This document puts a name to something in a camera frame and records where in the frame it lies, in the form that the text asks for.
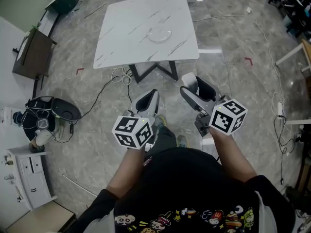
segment white marble table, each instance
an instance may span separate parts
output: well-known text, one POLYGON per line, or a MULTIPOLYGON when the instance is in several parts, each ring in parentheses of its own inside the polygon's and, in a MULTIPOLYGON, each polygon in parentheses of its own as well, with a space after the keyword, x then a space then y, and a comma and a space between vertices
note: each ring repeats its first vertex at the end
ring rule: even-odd
POLYGON ((199 58, 187 0, 126 0, 107 8, 97 43, 94 68, 129 65, 140 82, 158 67, 178 80, 175 60, 199 58), (149 38, 150 30, 171 31, 162 42, 149 38), (154 64, 141 76, 136 63, 169 61, 172 73, 154 64))

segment black cable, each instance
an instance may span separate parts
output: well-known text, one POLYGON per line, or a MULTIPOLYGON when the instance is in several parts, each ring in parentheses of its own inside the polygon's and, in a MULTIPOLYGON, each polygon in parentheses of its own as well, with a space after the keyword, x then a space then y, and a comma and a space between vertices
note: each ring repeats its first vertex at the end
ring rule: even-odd
POLYGON ((114 80, 114 78, 117 78, 117 77, 123 77, 123 75, 115 76, 115 77, 113 77, 111 80, 109 80, 109 81, 103 86, 102 90, 98 93, 97 98, 96 98, 95 102, 93 103, 92 107, 89 109, 89 111, 86 112, 82 117, 80 117, 73 125, 76 125, 76 124, 78 123, 78 121, 80 121, 80 120, 81 120, 82 118, 84 118, 88 113, 90 113, 90 111, 91 111, 91 110, 93 109, 93 107, 95 106, 95 104, 96 104, 96 102, 97 102, 97 100, 98 100, 99 95, 103 92, 103 90, 105 89, 106 85, 108 85, 111 81, 114 80))
POLYGON ((101 7, 99 7, 97 10, 93 11, 91 14, 87 15, 86 17, 84 17, 84 19, 86 19, 87 17, 89 17, 90 15, 92 15, 93 13, 95 13, 96 11, 98 11, 100 8, 104 7, 107 3, 103 4, 101 7))
POLYGON ((294 143, 294 145, 293 145, 293 149, 290 151, 290 153, 292 153, 293 152, 293 150, 295 149, 295 140, 293 139, 293 138, 291 138, 291 139, 289 139, 285 144, 282 144, 281 143, 281 136, 282 136, 282 133, 283 133, 283 130, 284 130, 284 128, 285 128, 285 124, 286 124, 286 117, 285 116, 276 116, 275 118, 274 118, 274 121, 273 121, 273 126, 274 126, 274 131, 275 131, 275 133, 276 133, 276 137, 277 137, 277 142, 278 142, 278 147, 280 148, 280 151, 281 151, 281 153, 282 153, 282 156, 281 156, 281 180, 280 180, 280 182, 281 182, 281 184, 284 184, 284 179, 283 179, 283 155, 287 152, 287 147, 285 147, 290 141, 293 141, 293 143, 294 143), (282 127, 282 129, 281 129, 281 132, 280 132, 280 135, 278 136, 277 135, 277 132, 276 132, 276 119, 277 118, 284 118, 284 124, 283 124, 283 127, 282 127))
POLYGON ((131 97, 130 97, 130 83, 128 84, 128 86, 127 86, 127 95, 128 95, 128 98, 130 99, 130 101, 132 102, 132 99, 131 99, 131 97))

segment white cabinet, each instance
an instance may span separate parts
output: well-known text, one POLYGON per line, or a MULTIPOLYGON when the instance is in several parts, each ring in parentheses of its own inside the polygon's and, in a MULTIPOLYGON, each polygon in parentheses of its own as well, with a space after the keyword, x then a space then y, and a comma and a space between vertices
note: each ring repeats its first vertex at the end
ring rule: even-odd
POLYGON ((28 146, 8 150, 13 159, 14 176, 20 182, 21 193, 30 210, 46 204, 56 196, 46 181, 42 163, 46 152, 31 153, 28 146))

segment floor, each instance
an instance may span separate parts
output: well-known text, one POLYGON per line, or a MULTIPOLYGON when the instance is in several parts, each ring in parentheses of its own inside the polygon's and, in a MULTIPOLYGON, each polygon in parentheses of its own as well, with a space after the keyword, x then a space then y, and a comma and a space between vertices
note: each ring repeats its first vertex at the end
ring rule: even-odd
MULTIPOLYGON (((94 70, 93 60, 107 5, 122 0, 81 1, 79 10, 70 17, 61 18, 53 31, 52 39, 58 45, 53 51, 50 77, 45 80, 41 94, 74 102, 85 113, 102 86, 110 80, 112 69, 94 70), (84 18, 104 3, 107 5, 84 18), (84 70, 77 74, 78 68, 84 70)), ((286 34, 280 14, 275 7, 267 4, 267 0, 202 0, 190 6, 193 20, 217 15, 243 15, 247 7, 254 12, 244 17, 195 22, 199 49, 220 50, 216 51, 220 53, 201 53, 196 62, 177 63, 177 71, 179 77, 194 72, 248 108, 246 120, 234 133, 234 138, 258 174, 265 175, 282 191, 285 186, 280 185, 281 153, 273 127, 275 116, 271 111, 272 95, 274 92, 280 93, 280 88, 271 66, 268 44, 255 25, 255 17, 265 31, 275 60, 298 43, 286 34), (252 59, 252 65, 245 57, 252 59)), ((300 72, 305 64, 306 59, 299 53, 280 66, 288 119, 309 116, 306 84, 300 72)), ((197 113, 180 96, 181 85, 181 80, 175 82, 160 70, 155 70, 140 84, 132 82, 130 95, 135 98, 156 88, 161 96, 159 112, 167 118, 168 127, 176 135, 184 134, 192 148, 217 157, 214 147, 202 146, 202 139, 194 126, 197 113)), ((94 197, 73 185, 62 174, 95 194, 105 188, 125 153, 125 149, 116 144, 111 128, 116 117, 122 115, 130 104, 126 89, 121 83, 110 83, 90 114, 75 126, 75 134, 70 142, 51 142, 46 146, 49 176, 58 196, 57 202, 77 215, 91 204, 94 197)), ((292 128, 292 135, 295 132, 297 127, 292 128)), ((66 125, 63 141, 69 136, 69 127, 66 125)), ((284 155, 285 185, 295 184, 301 150, 302 146, 297 144, 291 154, 284 155)))

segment forearm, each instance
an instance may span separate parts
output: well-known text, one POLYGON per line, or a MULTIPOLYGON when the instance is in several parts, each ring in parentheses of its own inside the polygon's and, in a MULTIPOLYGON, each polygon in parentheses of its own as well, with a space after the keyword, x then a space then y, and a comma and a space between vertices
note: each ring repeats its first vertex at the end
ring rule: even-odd
POLYGON ((144 155, 144 148, 140 150, 128 149, 106 189, 118 198, 125 195, 140 177, 144 155))
POLYGON ((210 132, 214 138, 222 166, 228 175, 242 182, 257 176, 231 135, 224 135, 215 129, 210 130, 210 132))

